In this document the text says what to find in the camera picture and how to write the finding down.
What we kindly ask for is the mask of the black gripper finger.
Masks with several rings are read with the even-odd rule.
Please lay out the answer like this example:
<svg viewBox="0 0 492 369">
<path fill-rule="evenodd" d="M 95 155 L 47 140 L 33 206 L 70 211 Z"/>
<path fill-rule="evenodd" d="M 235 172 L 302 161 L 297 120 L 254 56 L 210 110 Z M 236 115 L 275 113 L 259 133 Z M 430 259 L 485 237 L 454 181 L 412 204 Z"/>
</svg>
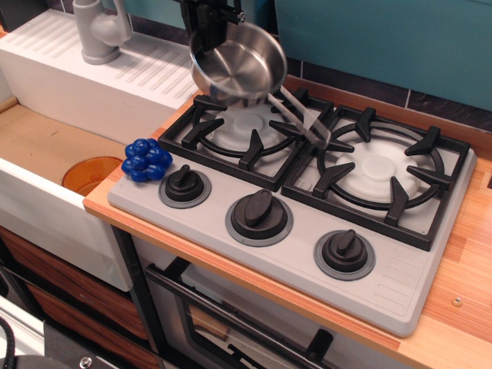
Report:
<svg viewBox="0 0 492 369">
<path fill-rule="evenodd" d="M 227 22 L 223 19 L 219 8 L 211 5 L 198 6 L 198 33 L 204 52 L 209 52 L 224 42 Z"/>
<path fill-rule="evenodd" d="M 199 29 L 198 6 L 199 2 L 181 2 L 181 17 L 189 37 Z"/>
</svg>

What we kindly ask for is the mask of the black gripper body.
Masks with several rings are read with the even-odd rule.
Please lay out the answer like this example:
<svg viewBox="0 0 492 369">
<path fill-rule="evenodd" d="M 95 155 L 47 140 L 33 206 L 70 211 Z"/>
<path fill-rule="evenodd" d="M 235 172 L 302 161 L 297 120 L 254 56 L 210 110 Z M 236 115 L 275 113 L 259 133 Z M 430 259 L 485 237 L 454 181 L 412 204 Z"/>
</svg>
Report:
<svg viewBox="0 0 492 369">
<path fill-rule="evenodd" d="M 240 1 L 233 1 L 233 5 L 229 5 L 227 1 L 215 0 L 181 0 L 178 1 L 181 7 L 181 2 L 199 2 L 199 5 L 211 5 L 214 8 L 219 8 L 222 17 L 226 22 L 240 24 L 245 21 L 245 13 L 241 7 Z"/>
</svg>

